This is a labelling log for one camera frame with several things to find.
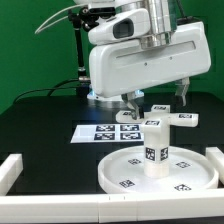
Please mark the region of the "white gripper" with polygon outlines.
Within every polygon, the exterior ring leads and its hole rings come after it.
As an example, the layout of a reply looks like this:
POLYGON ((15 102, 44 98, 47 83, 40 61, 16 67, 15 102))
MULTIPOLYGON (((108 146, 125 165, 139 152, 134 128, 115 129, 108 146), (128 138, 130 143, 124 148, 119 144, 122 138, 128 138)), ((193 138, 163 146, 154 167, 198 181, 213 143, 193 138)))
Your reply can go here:
POLYGON ((134 120, 142 117, 133 91, 176 81, 175 102, 186 105, 187 77, 209 70, 211 57, 204 24, 181 25, 163 47, 143 49, 138 39, 96 46, 89 56, 94 92, 108 98, 121 95, 134 120))

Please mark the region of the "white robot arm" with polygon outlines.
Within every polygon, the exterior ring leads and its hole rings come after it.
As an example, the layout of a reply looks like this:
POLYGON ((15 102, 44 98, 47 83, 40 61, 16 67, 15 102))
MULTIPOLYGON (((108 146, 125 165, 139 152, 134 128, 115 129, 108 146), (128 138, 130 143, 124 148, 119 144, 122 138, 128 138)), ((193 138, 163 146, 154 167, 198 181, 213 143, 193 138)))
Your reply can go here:
POLYGON ((144 116, 137 90, 177 83, 185 103, 189 78, 211 66, 202 21, 176 19, 174 0, 73 0, 86 7, 81 19, 90 29, 92 89, 104 98, 120 96, 133 119, 144 116))

